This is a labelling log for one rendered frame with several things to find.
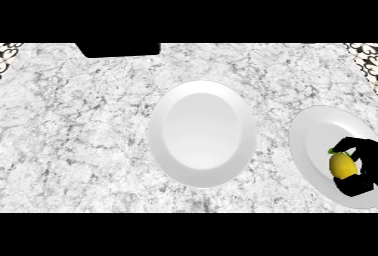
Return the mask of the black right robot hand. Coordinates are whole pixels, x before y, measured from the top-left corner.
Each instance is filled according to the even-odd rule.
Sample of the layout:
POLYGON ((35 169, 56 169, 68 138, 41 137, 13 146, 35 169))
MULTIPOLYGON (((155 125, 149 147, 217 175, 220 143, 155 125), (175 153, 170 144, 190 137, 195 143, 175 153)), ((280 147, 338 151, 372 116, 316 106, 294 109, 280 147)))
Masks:
POLYGON ((354 148, 350 156, 353 161, 362 161, 359 174, 345 178, 333 178, 333 183, 341 193, 354 197, 373 190, 378 186, 378 142, 370 139, 344 137, 332 148, 335 153, 354 148))

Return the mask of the yellow lemon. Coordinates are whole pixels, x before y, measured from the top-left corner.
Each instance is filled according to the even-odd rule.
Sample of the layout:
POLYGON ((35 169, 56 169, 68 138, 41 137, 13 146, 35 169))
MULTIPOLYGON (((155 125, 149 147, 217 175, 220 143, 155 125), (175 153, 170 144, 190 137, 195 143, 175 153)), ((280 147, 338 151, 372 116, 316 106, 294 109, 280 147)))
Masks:
POLYGON ((347 152, 335 152, 333 149, 328 150, 329 157, 329 172, 338 179, 345 179, 357 173, 356 163, 351 155, 347 152))

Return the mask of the white oval plate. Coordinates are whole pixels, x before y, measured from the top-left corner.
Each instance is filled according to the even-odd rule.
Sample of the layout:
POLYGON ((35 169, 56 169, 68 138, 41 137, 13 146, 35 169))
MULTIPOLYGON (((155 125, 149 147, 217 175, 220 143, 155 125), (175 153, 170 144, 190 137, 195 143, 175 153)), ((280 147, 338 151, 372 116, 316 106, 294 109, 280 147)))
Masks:
POLYGON ((168 90, 153 108, 147 137, 171 179, 189 187, 217 187, 252 158, 257 129, 249 107, 223 84, 186 82, 168 90))
POLYGON ((305 108, 295 116, 289 128, 289 150, 297 168, 316 190, 338 204, 367 209, 378 206, 378 187, 348 197, 333 183, 328 150, 344 137, 378 141, 378 133, 347 111, 331 106, 305 108))

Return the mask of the black appliance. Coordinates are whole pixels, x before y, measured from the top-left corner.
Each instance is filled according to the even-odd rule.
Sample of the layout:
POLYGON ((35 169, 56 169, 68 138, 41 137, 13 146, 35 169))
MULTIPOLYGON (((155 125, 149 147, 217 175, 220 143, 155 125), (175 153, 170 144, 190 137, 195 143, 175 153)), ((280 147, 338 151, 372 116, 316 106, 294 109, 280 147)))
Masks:
POLYGON ((78 43, 77 47, 87 58, 158 55, 161 52, 159 43, 78 43))

